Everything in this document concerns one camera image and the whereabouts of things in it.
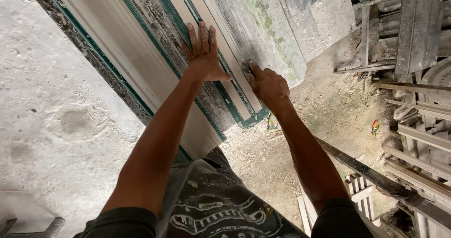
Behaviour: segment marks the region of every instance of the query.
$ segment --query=shirt sleeve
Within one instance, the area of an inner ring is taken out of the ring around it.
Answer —
[[[88,221],[83,232],[74,238],[155,237],[156,217],[139,207],[121,207],[106,211]]]
[[[356,205],[349,199],[335,198],[326,203],[312,228],[312,238],[374,236],[360,217]]]

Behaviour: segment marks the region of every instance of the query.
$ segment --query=right hand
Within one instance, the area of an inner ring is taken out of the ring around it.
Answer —
[[[262,70],[254,61],[249,62],[252,73],[248,74],[253,93],[273,113],[291,105],[290,88],[286,80],[275,71],[265,68]]]

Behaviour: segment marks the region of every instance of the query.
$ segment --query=left hand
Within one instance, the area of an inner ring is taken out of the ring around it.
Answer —
[[[195,81],[216,81],[231,80],[232,75],[224,72],[219,67],[218,62],[218,46],[216,43],[216,29],[210,26],[210,44],[206,34],[205,22],[199,22],[199,39],[197,39],[194,26],[191,23],[186,24],[189,33],[189,39],[193,46],[191,51],[188,46],[183,43],[183,49],[188,58],[188,69],[185,74],[192,77]]]

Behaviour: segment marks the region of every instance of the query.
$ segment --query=green moss stain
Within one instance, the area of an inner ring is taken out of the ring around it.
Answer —
[[[255,23],[257,26],[264,27],[268,36],[271,36],[274,44],[276,46],[276,51],[282,57],[283,61],[287,64],[288,67],[288,79],[292,81],[298,80],[298,75],[296,73],[296,69],[293,65],[293,62],[288,59],[287,54],[284,49],[280,45],[285,41],[283,37],[276,38],[276,32],[271,28],[273,19],[271,15],[268,14],[268,4],[264,4],[262,0],[245,0],[247,10],[251,14],[251,16],[255,19]]]
[[[272,19],[270,17],[266,16],[266,18],[265,18],[265,28],[269,29],[271,27],[271,24],[272,24]]]

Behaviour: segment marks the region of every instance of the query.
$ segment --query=concrete floor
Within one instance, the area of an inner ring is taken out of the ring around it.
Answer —
[[[20,201],[2,201],[5,190],[25,191],[40,208],[32,211],[66,219],[58,236],[70,237],[98,215],[144,126],[34,0],[0,0],[0,19],[0,222],[23,214],[14,209]],[[291,99],[316,136],[385,173],[387,93],[363,93],[352,75],[332,74],[356,47],[351,34],[310,61]],[[376,119],[382,126],[373,137]],[[263,121],[225,134],[221,148],[246,186],[301,227],[288,146],[271,140],[280,133],[269,133]],[[336,166],[343,178],[352,173]],[[376,214],[396,203],[378,192],[373,200]]]
[[[73,236],[144,125],[34,0],[0,0],[0,47],[0,189],[29,192]]]

